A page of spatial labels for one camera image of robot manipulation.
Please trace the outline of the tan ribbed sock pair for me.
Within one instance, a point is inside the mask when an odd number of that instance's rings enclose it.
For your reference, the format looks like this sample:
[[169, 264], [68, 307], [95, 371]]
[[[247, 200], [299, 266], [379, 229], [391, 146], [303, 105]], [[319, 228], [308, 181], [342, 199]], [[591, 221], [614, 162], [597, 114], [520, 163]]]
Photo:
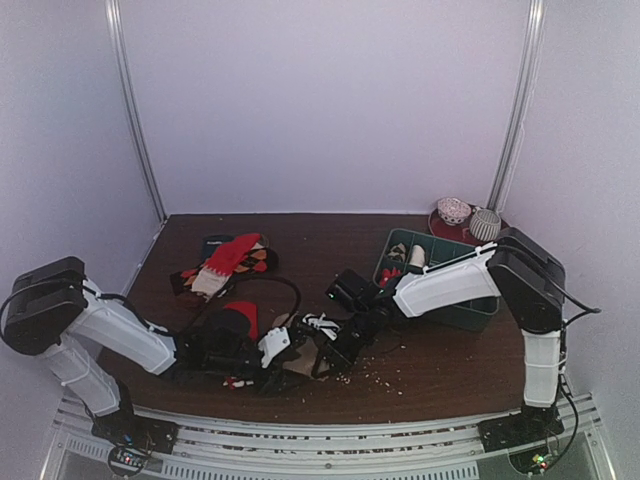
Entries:
[[303, 375], [308, 378], [320, 378], [327, 374], [330, 365], [326, 360], [319, 358], [319, 346], [313, 338], [307, 337], [304, 343], [294, 349], [295, 355], [292, 360], [283, 362], [285, 370]]

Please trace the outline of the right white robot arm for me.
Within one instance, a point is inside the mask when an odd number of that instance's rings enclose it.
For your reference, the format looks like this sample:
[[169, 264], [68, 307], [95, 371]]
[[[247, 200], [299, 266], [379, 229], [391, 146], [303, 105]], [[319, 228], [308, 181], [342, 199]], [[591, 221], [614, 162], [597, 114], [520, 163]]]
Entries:
[[457, 258], [406, 271], [386, 286], [345, 271], [329, 287], [330, 298], [352, 316], [319, 350], [318, 359], [334, 371], [350, 368], [360, 351], [390, 322], [395, 312], [419, 318], [432, 311], [477, 299], [499, 298], [509, 308], [524, 339], [527, 407], [513, 419], [519, 440], [535, 440], [551, 424], [561, 370], [565, 269], [547, 250], [518, 228]]

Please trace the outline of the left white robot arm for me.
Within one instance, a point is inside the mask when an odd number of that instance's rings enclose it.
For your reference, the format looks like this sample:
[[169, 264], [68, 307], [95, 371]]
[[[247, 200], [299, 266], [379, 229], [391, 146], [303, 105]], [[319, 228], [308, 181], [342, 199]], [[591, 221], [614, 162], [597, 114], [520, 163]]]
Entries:
[[83, 338], [179, 385], [220, 378], [271, 395], [305, 381], [282, 365], [291, 350], [286, 329], [258, 335], [255, 304], [232, 302], [202, 311], [196, 325], [174, 332], [146, 320], [126, 297], [102, 292], [84, 267], [69, 256], [17, 277], [1, 306], [1, 338], [13, 351], [47, 363], [93, 415], [105, 416], [106, 429], [121, 443], [137, 442], [143, 421], [124, 407], [123, 382], [92, 360]]

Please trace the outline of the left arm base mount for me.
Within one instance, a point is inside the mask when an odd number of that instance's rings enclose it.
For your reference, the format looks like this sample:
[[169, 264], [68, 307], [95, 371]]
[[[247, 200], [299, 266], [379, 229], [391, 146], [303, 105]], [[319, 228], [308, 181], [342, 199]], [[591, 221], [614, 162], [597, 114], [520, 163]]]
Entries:
[[92, 416], [92, 423], [94, 436], [141, 452], [171, 454], [178, 435], [178, 425], [174, 422], [143, 417], [126, 410]]

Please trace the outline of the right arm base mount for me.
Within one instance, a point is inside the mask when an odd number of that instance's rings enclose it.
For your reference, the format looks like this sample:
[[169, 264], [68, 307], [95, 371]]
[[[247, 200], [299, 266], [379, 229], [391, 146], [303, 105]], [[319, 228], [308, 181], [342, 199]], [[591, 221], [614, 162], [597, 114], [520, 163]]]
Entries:
[[519, 413], [481, 421], [478, 433], [485, 453], [542, 441], [565, 431], [558, 408], [523, 405]]

